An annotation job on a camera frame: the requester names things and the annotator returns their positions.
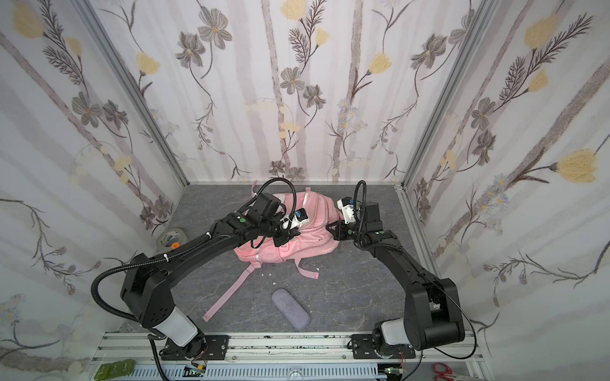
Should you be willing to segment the purple glasses case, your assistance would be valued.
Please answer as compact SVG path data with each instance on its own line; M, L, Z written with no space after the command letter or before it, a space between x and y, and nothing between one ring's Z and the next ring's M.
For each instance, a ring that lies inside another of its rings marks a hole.
M296 331L303 331L310 323L310 315L285 289L273 292L272 302Z

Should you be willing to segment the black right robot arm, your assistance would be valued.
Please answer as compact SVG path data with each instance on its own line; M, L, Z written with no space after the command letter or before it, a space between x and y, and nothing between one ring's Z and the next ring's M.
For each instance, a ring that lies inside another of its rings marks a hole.
M327 224L336 241L352 241L394 275L405 293L403 331L417 351L464 341L468 316L461 308L456 284L427 271L402 246L398 236L383 227L378 203L367 201L367 184L357 183L354 195L341 200L354 217Z

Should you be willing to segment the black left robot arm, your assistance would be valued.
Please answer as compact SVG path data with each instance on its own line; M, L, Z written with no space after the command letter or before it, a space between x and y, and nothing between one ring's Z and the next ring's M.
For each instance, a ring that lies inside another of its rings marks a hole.
M137 322L150 333L158 333L177 347L187 360L200 358L208 344L203 331L177 306L172 288L201 265L251 243L257 239L273 240L275 246L287 244L299 235L299 226L308 214L298 206L297 193L286 203L263 188L235 212L215 221L203 235L189 243L154 257L138 255L126 265L106 270L91 284L94 302L106 312ZM128 311L108 304L99 292L101 282L109 276L125 273L120 292Z

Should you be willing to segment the pink student backpack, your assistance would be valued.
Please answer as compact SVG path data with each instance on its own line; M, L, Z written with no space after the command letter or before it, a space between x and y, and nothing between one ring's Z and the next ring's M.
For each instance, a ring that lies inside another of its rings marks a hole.
M327 230L327 225L341 222L343 215L331 198L321 195L309 187L295 195L283 193L275 196L286 206L287 211L295 206L294 217L285 217L281 220L281 231L288 233L288 238L269 241L257 238L254 245L243 244L234 250L238 259L247 262L249 266L204 314L205 322L209 322L246 282L247 278L255 270L262 268L262 265L279 264L292 260L302 276L318 279L319 273L300 267L301 260L328 254L338 247L338 241Z

